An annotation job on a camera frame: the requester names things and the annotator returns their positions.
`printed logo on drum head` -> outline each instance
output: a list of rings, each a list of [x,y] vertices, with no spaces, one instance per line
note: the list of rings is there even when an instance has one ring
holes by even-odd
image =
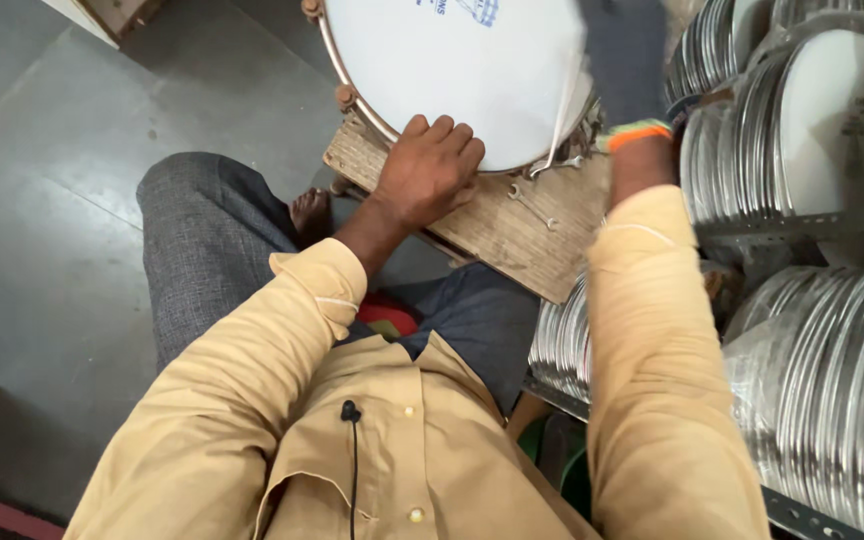
[[[458,4],[463,10],[472,16],[475,22],[492,28],[496,22],[499,0],[415,0],[415,6],[428,5],[435,11],[436,15],[444,16],[450,10],[451,4]]]

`spanner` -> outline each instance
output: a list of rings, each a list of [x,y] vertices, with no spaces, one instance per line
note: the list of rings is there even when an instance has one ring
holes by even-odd
[[[545,215],[539,212],[539,210],[534,206],[532,201],[526,199],[525,196],[522,195],[522,191],[519,190],[519,185],[517,183],[513,183],[511,185],[511,188],[514,190],[514,192],[509,193],[509,198],[512,201],[518,201],[522,203],[522,205],[525,208],[529,209],[529,211],[534,214],[538,219],[545,222],[545,227],[547,227],[549,231],[555,231],[556,225],[559,224],[559,220],[554,217],[546,218]]]
[[[535,181],[539,178],[541,173],[546,172],[549,169],[558,169],[559,167],[572,167],[575,169],[582,168],[582,162],[586,159],[582,157],[582,155],[576,155],[571,159],[566,159],[565,161],[553,161],[551,165],[546,166],[544,162],[536,163],[532,165],[532,168],[529,169],[529,179]]]

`snare drum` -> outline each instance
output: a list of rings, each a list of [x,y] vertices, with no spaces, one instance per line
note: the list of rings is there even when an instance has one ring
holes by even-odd
[[[449,115],[485,142],[481,172],[528,171],[564,142],[589,152],[593,80],[575,0],[303,0],[302,8],[318,21],[340,106],[386,144],[414,115]]]

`gray floor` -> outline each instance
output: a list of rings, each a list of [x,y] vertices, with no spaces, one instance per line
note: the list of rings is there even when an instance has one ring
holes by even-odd
[[[28,6],[35,6],[30,14]],[[0,496],[67,519],[155,377],[135,190],[207,150],[290,200],[327,186],[334,75],[298,1],[171,0],[124,52],[0,0]],[[341,221],[354,204],[335,204]],[[448,272],[410,239],[378,283]]]

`black wire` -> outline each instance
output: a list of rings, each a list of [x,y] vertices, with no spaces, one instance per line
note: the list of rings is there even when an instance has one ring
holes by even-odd
[[[352,422],[352,512],[348,514],[348,537],[355,540],[355,495],[359,485],[359,434]]]

